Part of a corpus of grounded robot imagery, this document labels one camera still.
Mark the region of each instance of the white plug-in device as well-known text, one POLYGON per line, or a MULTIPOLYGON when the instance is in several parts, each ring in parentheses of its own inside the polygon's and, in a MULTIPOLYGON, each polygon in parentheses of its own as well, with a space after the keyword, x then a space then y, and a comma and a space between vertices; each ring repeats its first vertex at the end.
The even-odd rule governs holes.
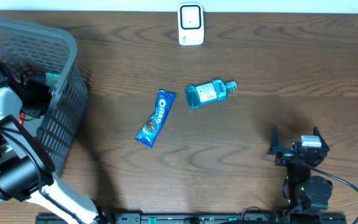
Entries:
POLYGON ((181 4, 178 8, 179 43, 199 45, 204 42, 203 7, 198 3, 181 4))

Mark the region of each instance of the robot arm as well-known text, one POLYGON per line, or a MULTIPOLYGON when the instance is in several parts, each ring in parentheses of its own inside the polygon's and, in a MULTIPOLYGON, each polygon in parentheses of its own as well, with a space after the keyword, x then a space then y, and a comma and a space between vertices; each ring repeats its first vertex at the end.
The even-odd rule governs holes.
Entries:
POLYGON ((269 152, 276 155, 276 166, 287 167, 284 196, 288 195, 290 209, 284 211, 286 222, 293 221, 291 216, 319 215, 321 217, 321 214, 328 209, 333 183, 317 175, 311 176, 311 170, 338 180, 358 193, 358 188, 351 183, 315 168, 324 160, 328 151, 329 147, 317 127, 314 127, 312 136, 302 136, 301 142, 294 142, 291 149, 281 147, 278 129, 275 127, 269 152))
POLYGON ((64 183, 42 146, 13 115, 0 120, 0 135, 6 139, 0 156, 0 198, 39 204, 67 223, 109 223, 108 217, 90 199, 64 183))

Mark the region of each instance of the white wall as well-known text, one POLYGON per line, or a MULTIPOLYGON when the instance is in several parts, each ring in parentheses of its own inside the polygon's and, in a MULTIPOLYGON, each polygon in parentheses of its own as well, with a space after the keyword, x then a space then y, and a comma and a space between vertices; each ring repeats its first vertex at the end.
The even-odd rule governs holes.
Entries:
MULTIPOLYGON (((0 9, 173 12, 181 0, 0 0, 0 9)), ((206 12, 358 13, 358 0, 198 0, 206 12)))

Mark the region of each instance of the black base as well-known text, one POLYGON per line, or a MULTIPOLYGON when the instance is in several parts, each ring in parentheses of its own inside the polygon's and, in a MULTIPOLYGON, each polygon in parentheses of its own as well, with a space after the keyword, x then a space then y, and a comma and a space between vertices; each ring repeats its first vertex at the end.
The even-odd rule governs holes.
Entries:
MULTIPOLYGON (((272 217, 271 213, 265 213, 269 220, 274 223, 284 223, 279 213, 272 217)), ((267 217, 262 213, 246 213, 245 221, 249 223, 267 223, 267 217)), ((115 224, 222 224, 225 222, 241 221, 241 215, 139 215, 138 213, 114 214, 115 224)), ((344 215, 294 215, 291 223, 310 224, 346 224, 344 215)), ((35 218, 35 224, 66 224, 56 215, 39 215, 35 218)))

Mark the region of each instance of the bottle cap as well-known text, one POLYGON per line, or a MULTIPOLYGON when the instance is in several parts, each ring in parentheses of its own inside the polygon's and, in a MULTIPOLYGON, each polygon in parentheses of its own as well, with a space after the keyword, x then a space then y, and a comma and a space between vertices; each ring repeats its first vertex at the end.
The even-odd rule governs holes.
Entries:
POLYGON ((237 90, 237 83, 236 81, 227 82, 224 84, 224 87, 226 87, 227 92, 231 92, 237 90))

